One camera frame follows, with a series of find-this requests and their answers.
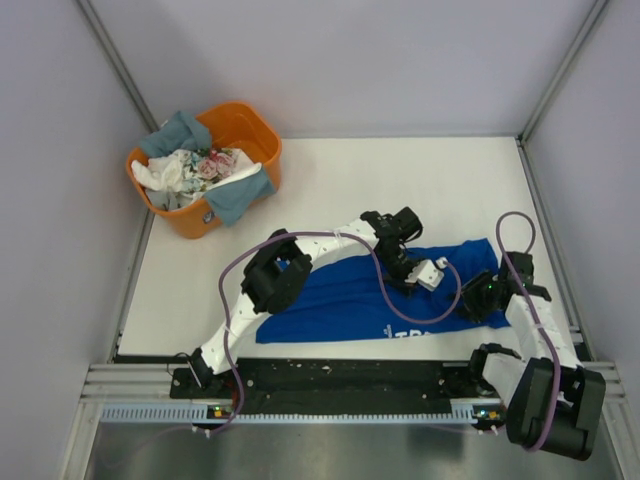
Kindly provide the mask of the blue t shirt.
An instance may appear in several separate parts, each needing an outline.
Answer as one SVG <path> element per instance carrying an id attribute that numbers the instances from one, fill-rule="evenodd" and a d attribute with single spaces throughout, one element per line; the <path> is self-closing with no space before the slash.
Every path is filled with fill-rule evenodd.
<path id="1" fill-rule="evenodd" d="M 410 247 L 412 258 L 445 257 L 459 273 L 464 285 L 482 271 L 497 273 L 496 254 L 486 238 L 467 240 L 457 246 Z M 431 319 L 444 313 L 455 297 L 456 281 L 450 271 L 434 292 L 418 288 L 403 295 L 385 285 L 389 298 L 403 314 L 415 319 Z M 502 329 L 509 325 L 501 311 L 485 322 L 472 323 L 451 313 L 430 325 L 417 325 L 398 317 L 381 293 L 373 260 L 369 254 L 354 256 L 311 273 L 293 306 L 269 317 L 257 330 L 258 344 L 317 343 L 460 332 L 487 326 Z"/>

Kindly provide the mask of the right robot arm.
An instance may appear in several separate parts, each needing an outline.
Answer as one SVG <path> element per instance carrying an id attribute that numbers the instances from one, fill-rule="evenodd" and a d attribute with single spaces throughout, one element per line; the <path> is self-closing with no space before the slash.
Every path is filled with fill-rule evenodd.
<path id="1" fill-rule="evenodd" d="M 557 329 L 548 290 L 534 282 L 528 253 L 504 254 L 497 273 L 484 271 L 462 289 L 462 313 L 481 321 L 504 314 L 515 349 L 484 343 L 471 355 L 466 380 L 476 394 L 502 403 L 509 441 L 575 460 L 593 451 L 606 393 L 603 376 L 584 367 Z"/>

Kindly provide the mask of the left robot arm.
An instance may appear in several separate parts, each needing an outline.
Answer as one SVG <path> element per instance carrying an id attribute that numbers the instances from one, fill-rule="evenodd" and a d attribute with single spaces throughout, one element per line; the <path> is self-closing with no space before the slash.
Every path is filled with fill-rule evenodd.
<path id="1" fill-rule="evenodd" d="M 422 263 L 411 259 L 405 244 L 423 232 L 417 215 L 408 207 L 398 213 L 368 211 L 334 230 L 319 232 L 275 231 L 268 240 L 242 254 L 248 259 L 240 293 L 234 304 L 224 294 L 224 281 L 240 263 L 234 260 L 218 281 L 225 319 L 210 340 L 190 357 L 192 384 L 205 396 L 216 396 L 226 387 L 235 365 L 239 339 L 254 332 L 270 316 L 291 307 L 310 274 L 342 259 L 371 255 L 379 278 L 402 286 L 417 284 Z"/>

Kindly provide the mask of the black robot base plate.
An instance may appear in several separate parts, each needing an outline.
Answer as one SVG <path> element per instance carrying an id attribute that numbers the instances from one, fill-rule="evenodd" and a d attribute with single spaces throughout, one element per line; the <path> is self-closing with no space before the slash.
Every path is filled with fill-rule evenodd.
<path id="1" fill-rule="evenodd" d="M 506 408 L 495 393 L 470 380 L 465 362 L 245 358 L 233 373 L 196 381 L 190 368 L 174 371 L 169 396 L 180 400 L 245 401 L 250 414 L 445 414 L 467 399 L 475 415 L 500 418 Z"/>

